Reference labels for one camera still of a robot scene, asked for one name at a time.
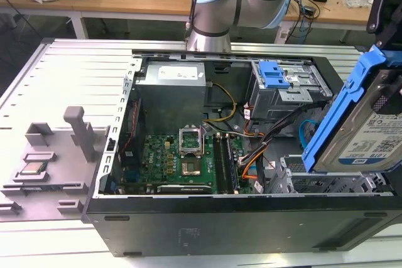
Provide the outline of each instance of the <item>yellow power cable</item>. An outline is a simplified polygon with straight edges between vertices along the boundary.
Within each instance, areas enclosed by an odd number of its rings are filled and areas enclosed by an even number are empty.
[[[229,93],[229,91],[227,91],[223,86],[217,84],[217,83],[212,83],[212,85],[218,86],[219,88],[221,88],[232,100],[233,103],[233,109],[232,112],[227,116],[227,117],[221,117],[220,119],[203,119],[204,122],[224,122],[227,121],[228,119],[230,119],[236,112],[236,102],[233,99],[233,96]]]

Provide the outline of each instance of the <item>motherboard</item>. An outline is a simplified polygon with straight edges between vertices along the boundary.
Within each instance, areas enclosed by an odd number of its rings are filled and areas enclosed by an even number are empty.
[[[179,135],[147,135],[141,167],[123,167],[121,187],[125,193],[140,195],[188,189],[193,193],[249,193],[249,183],[239,181],[237,173],[238,158],[244,155],[242,139],[204,135],[201,143],[200,156],[183,156]],[[197,137],[184,136],[182,146],[199,147]]]

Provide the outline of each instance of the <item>gray robot arm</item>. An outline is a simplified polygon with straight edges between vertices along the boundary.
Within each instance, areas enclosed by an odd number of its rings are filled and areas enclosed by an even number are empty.
[[[229,28],[274,28],[289,0],[197,0],[187,50],[230,52]]]

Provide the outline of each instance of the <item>green motherboard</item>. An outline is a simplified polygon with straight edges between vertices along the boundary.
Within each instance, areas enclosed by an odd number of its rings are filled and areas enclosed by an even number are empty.
[[[203,137],[204,153],[200,158],[195,156],[182,158],[179,154],[179,135],[147,135],[141,169],[138,171],[124,167],[121,182],[128,190],[130,188],[138,189],[141,184],[205,185],[212,188],[212,193],[217,193],[217,167],[215,166],[213,140],[213,136]],[[244,155],[242,140],[239,136],[231,137],[230,144],[232,158],[237,166],[237,159]],[[198,147],[198,137],[184,136],[182,146]],[[239,193],[250,192],[251,189],[248,185],[239,186]]]

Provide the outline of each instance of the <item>metal table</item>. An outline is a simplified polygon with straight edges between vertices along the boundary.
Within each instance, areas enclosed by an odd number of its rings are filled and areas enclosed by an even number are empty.
[[[9,179],[26,144],[31,122],[54,128],[68,105],[84,107],[84,120],[104,128],[113,117],[132,49],[184,50],[182,42],[129,40],[54,40],[42,43],[0,98],[0,182]],[[343,80],[360,53],[349,46],[233,43],[233,51],[325,56]],[[119,267],[293,267],[357,263],[365,267],[402,266],[402,226],[394,225],[349,252],[114,258],[92,225],[80,221],[0,223],[2,267],[82,267],[98,262]]]

